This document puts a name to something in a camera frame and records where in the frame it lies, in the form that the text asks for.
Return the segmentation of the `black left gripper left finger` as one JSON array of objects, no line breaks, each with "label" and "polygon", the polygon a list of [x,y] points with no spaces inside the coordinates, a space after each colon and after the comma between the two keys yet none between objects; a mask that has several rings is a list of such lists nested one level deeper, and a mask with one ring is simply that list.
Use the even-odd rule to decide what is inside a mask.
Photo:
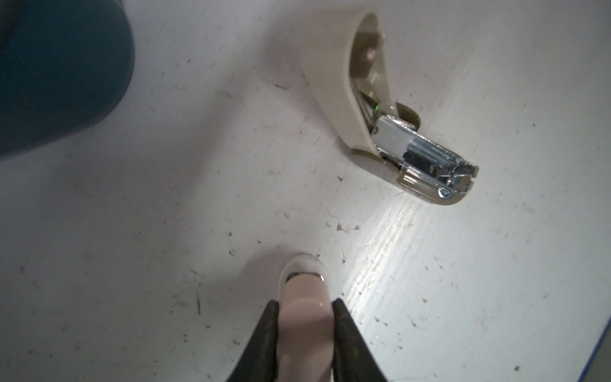
[{"label": "black left gripper left finger", "polygon": [[278,312],[278,301],[270,300],[227,382],[276,381]]}]

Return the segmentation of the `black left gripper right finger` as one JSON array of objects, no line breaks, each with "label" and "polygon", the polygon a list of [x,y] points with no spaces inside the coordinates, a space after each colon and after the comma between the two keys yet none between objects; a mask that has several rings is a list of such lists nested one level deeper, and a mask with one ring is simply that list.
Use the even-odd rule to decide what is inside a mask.
[{"label": "black left gripper right finger", "polygon": [[338,382],[387,382],[342,299],[334,311],[333,377]]}]

